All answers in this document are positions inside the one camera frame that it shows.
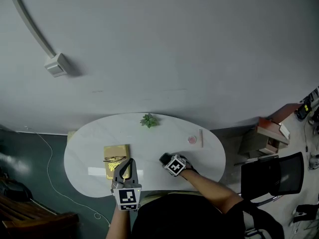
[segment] tabletop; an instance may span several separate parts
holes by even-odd
[[[225,151],[209,130],[188,121],[153,114],[159,125],[147,128],[140,120],[145,114],[120,114],[95,120],[81,127],[68,141],[64,153],[66,175],[73,187],[89,197],[111,195],[111,180],[106,178],[104,146],[130,145],[136,161],[139,183],[146,190],[195,189],[180,176],[173,177],[162,168],[164,153],[184,155],[203,176],[219,181],[225,170]],[[203,147],[200,133],[203,134]],[[190,144],[188,138],[196,137]]]

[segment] white switch box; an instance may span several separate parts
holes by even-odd
[[[71,70],[70,64],[66,61],[62,53],[57,54],[54,58],[48,59],[44,67],[53,77],[68,74],[67,72]]]

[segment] person's right arm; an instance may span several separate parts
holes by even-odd
[[[207,179],[193,170],[183,170],[180,175],[189,181],[209,202],[226,214],[243,199],[231,189]]]

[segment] office chair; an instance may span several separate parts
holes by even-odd
[[[272,198],[255,203],[257,206],[269,203],[279,195],[298,194],[304,181],[303,154],[278,158],[271,156],[242,165],[241,196],[253,200],[270,193]]]

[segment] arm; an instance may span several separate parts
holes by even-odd
[[[231,189],[192,171],[183,170],[180,175],[189,181],[213,206],[226,214],[243,199]]]
[[[116,205],[108,234],[105,239],[127,239],[131,234],[130,213],[120,211]]]

